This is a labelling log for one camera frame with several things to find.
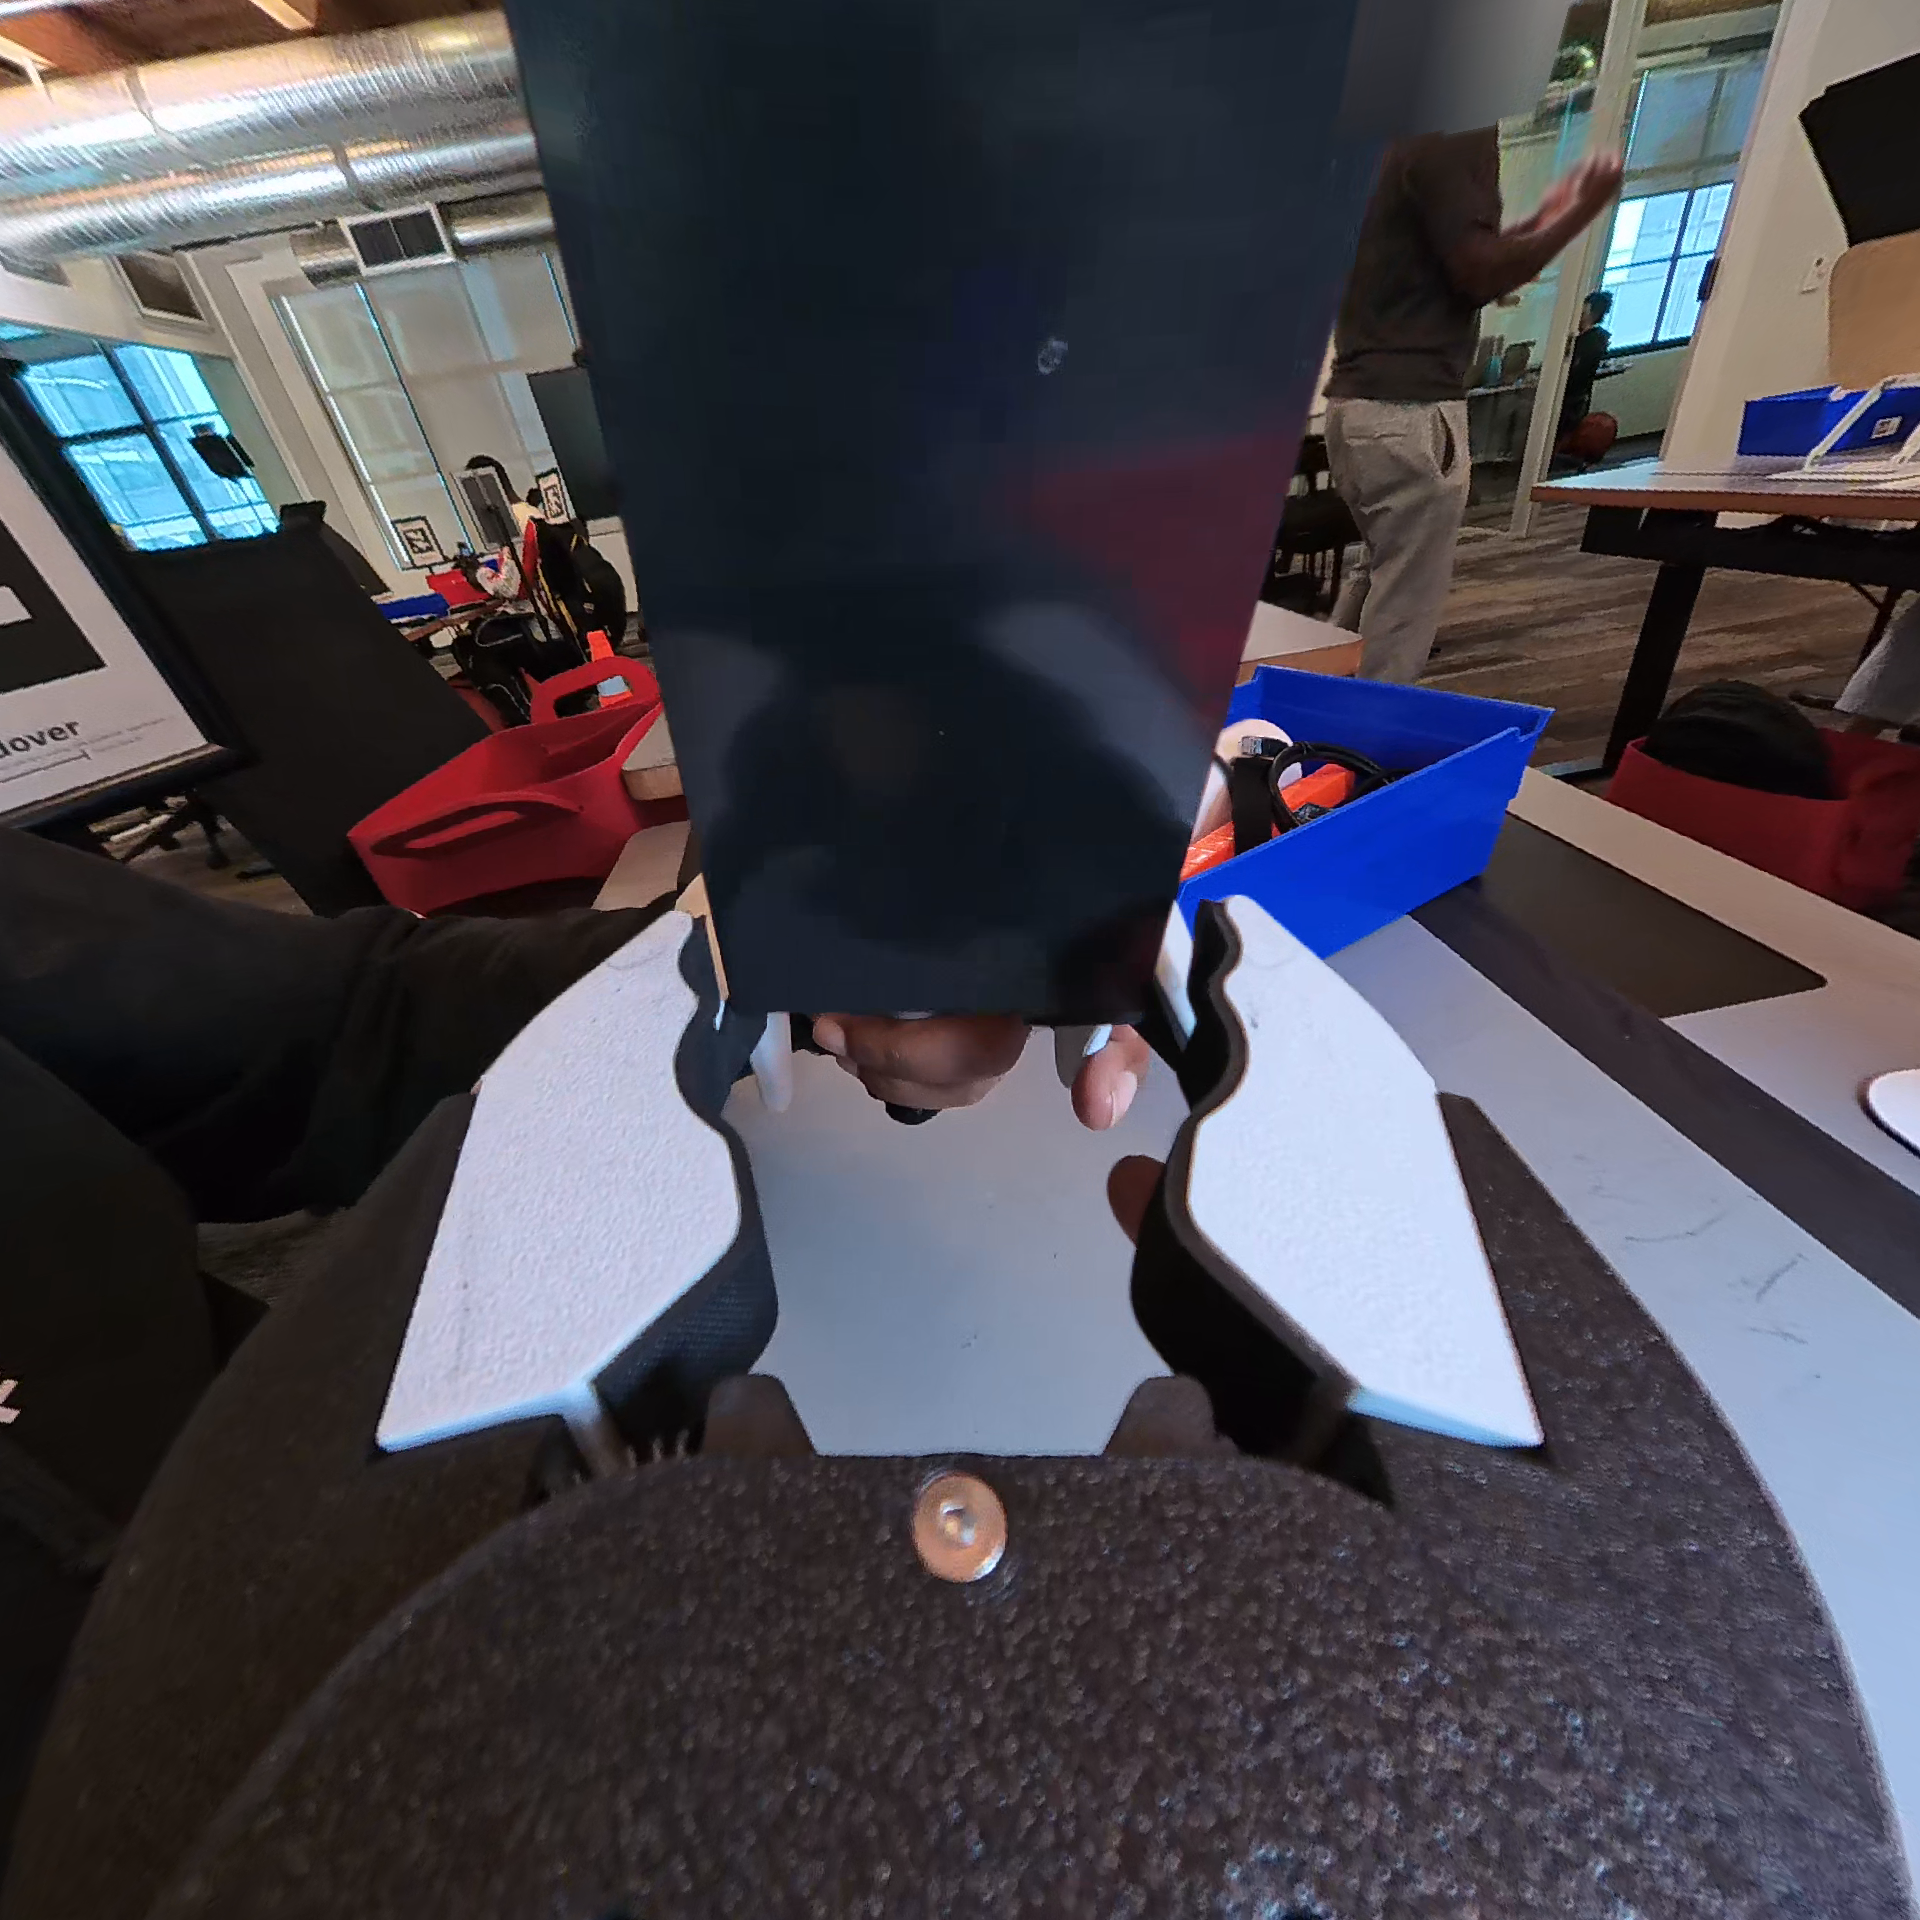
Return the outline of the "grey side table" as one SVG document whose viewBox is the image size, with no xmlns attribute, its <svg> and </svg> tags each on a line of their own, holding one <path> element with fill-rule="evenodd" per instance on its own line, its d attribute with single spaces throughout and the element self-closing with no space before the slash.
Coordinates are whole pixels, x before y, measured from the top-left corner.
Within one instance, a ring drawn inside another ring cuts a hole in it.
<svg viewBox="0 0 1920 1920">
<path fill-rule="evenodd" d="M 1360 638 L 1338 632 L 1328 620 L 1309 619 L 1275 602 L 1256 602 L 1243 645 L 1243 680 L 1250 670 L 1277 665 L 1290 670 L 1319 670 L 1349 677 L 1356 668 Z M 673 740 L 663 714 L 657 714 L 641 740 L 622 764 L 622 784 L 629 799 L 664 809 L 629 834 L 613 874 L 604 878 L 598 907 L 636 907 L 663 896 L 679 896 L 698 871 L 698 855 L 686 850 L 692 822 L 682 818 L 682 780 Z M 1207 874 L 1233 855 L 1233 819 L 1229 802 L 1229 777 L 1214 771 L 1205 784 L 1201 809 L 1186 847 L 1180 878 Z"/>
</svg>

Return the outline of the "silver air duct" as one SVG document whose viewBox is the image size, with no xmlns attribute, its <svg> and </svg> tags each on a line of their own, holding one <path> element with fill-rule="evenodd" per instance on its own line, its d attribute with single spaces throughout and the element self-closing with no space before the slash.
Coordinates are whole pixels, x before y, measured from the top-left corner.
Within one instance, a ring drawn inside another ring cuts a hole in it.
<svg viewBox="0 0 1920 1920">
<path fill-rule="evenodd" d="M 3 89 L 3 265 L 21 271 L 537 182 L 502 12 Z"/>
</svg>

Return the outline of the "fiducial marker sign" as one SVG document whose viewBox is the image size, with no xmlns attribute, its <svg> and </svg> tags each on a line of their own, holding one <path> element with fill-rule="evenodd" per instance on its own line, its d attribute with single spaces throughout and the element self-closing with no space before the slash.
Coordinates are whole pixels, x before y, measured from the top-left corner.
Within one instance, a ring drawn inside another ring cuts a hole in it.
<svg viewBox="0 0 1920 1920">
<path fill-rule="evenodd" d="M 247 758 L 3 361 L 3 822 L 75 827 L 194 794 Z"/>
</svg>

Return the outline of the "person's dark clothing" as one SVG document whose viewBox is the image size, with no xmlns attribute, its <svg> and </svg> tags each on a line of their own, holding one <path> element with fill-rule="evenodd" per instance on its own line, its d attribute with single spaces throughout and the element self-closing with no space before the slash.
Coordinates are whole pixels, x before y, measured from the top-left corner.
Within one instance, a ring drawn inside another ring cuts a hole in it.
<svg viewBox="0 0 1920 1920">
<path fill-rule="evenodd" d="M 3 1828 L 94 1589 L 216 1368 L 175 1184 L 3 1048 Z"/>
</svg>

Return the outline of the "red tote bag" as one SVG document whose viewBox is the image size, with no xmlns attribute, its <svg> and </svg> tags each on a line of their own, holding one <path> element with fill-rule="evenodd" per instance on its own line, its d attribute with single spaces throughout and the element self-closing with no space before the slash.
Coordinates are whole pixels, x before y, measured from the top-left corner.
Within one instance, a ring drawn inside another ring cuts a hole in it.
<svg viewBox="0 0 1920 1920">
<path fill-rule="evenodd" d="M 1676 771 L 1627 743 L 1608 802 L 1847 907 L 1894 903 L 1917 850 L 1917 746 L 1822 731 L 1825 799 Z"/>
</svg>

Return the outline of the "black backpack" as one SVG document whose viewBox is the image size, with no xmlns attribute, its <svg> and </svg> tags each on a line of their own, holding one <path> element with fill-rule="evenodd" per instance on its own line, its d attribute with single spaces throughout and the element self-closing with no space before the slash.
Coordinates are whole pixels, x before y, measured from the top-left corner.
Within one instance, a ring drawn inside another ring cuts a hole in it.
<svg viewBox="0 0 1920 1920">
<path fill-rule="evenodd" d="M 613 657 L 626 632 L 623 579 L 576 522 L 529 515 L 474 579 L 485 610 L 453 629 L 450 652 L 504 726 L 532 720 L 532 686 Z"/>
</svg>

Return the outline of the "wooden office desk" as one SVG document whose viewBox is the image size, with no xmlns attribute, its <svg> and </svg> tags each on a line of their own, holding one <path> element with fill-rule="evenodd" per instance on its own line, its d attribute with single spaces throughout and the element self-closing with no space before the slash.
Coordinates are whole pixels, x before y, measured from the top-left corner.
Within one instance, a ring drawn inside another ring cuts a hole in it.
<svg viewBox="0 0 1920 1920">
<path fill-rule="evenodd" d="M 1545 764 L 1551 780 L 1608 780 L 1624 746 L 1659 717 L 1712 572 L 1882 592 L 1866 645 L 1884 636 L 1898 597 L 1917 592 L 1917 491 L 1865 476 L 1636 459 L 1538 481 L 1527 500 L 1580 507 L 1585 553 L 1655 564 L 1608 737 L 1598 755 Z"/>
</svg>

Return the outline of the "black cap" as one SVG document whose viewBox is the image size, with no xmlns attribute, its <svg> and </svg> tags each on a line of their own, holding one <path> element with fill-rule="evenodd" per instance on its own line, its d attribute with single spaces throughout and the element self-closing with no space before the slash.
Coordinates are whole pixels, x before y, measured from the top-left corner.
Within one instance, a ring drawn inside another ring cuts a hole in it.
<svg viewBox="0 0 1920 1920">
<path fill-rule="evenodd" d="M 1680 692 L 1639 740 L 1664 768 L 1790 799 L 1835 799 L 1825 731 L 1755 682 Z"/>
</svg>

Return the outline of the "blue plastic bin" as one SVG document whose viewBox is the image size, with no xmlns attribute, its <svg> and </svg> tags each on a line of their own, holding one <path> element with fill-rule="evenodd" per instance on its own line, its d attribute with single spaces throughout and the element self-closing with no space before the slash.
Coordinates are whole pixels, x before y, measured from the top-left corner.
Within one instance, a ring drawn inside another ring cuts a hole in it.
<svg viewBox="0 0 1920 1920">
<path fill-rule="evenodd" d="M 1551 709 L 1262 665 L 1229 705 L 1230 726 L 1250 720 L 1390 780 L 1186 878 L 1179 907 L 1193 922 L 1199 903 L 1246 894 L 1324 957 L 1482 874 Z"/>
</svg>

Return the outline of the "black trapezoid plate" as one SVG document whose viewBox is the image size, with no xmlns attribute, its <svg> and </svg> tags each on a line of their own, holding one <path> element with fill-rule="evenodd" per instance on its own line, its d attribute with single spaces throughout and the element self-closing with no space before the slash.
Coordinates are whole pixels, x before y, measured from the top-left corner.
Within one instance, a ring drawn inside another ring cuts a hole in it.
<svg viewBox="0 0 1920 1920">
<path fill-rule="evenodd" d="M 1356 3 L 506 3 L 752 1010 L 1135 1019 L 1377 147 Z"/>
</svg>

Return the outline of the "blue bin with white label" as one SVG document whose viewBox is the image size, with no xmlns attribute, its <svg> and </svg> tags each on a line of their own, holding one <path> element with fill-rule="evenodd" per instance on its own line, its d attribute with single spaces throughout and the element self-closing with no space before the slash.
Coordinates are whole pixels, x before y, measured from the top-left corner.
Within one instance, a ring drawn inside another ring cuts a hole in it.
<svg viewBox="0 0 1920 1920">
<path fill-rule="evenodd" d="M 1737 456 L 1813 456 L 1897 454 L 1917 434 L 1917 374 L 1897 374 L 1869 387 L 1809 387 L 1755 394 L 1743 403 Z"/>
</svg>

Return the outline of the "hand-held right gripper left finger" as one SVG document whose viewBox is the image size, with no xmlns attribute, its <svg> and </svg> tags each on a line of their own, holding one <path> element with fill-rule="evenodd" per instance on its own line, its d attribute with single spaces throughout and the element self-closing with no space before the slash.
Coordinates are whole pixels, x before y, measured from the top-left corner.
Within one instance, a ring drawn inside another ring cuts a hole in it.
<svg viewBox="0 0 1920 1920">
<path fill-rule="evenodd" d="M 669 907 L 484 1071 L 374 1425 L 411 1453 L 556 1417 L 585 1463 L 692 1453 L 776 1326 L 727 1098 L 755 1038 Z"/>
</svg>

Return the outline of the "black flag panel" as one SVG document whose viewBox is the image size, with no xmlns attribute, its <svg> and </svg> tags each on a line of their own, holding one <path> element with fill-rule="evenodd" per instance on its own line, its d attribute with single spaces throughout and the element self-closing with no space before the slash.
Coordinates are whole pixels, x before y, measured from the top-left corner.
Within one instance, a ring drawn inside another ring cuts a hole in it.
<svg viewBox="0 0 1920 1920">
<path fill-rule="evenodd" d="M 1917 372 L 1917 56 L 1828 84 L 1800 111 L 1843 246 L 1828 268 L 1828 380 Z"/>
</svg>

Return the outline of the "white paper roll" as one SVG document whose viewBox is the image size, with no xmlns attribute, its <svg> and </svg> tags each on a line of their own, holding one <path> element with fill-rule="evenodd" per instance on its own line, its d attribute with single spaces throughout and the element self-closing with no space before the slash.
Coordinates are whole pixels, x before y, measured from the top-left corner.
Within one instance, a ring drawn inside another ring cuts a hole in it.
<svg viewBox="0 0 1920 1920">
<path fill-rule="evenodd" d="M 1262 717 L 1233 720 L 1220 730 L 1209 752 L 1209 771 L 1205 777 L 1199 812 L 1193 818 L 1193 841 L 1230 827 L 1230 768 L 1243 755 L 1275 755 L 1281 746 L 1293 743 L 1290 731 Z"/>
</svg>

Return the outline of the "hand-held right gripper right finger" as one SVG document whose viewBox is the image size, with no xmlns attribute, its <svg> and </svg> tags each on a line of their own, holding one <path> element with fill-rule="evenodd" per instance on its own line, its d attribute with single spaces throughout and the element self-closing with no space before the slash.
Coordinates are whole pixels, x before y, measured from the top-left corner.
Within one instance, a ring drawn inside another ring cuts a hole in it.
<svg viewBox="0 0 1920 1920">
<path fill-rule="evenodd" d="M 1256 899 L 1201 903 L 1129 1305 L 1237 1458 L 1393 1499 L 1384 1438 L 1545 1469 L 1545 1417 L 1445 1105 Z"/>
</svg>

